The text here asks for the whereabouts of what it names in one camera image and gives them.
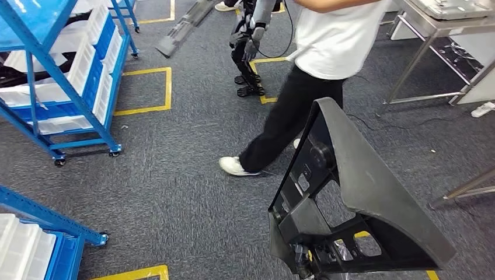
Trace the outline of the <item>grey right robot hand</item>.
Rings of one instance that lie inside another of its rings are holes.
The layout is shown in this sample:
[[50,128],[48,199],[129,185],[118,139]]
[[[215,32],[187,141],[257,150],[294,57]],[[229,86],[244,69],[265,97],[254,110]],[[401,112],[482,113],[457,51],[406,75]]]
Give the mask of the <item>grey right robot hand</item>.
[[299,278],[303,280],[314,279],[314,274],[309,264],[308,247],[303,244],[292,244],[291,247],[295,254],[295,267]]

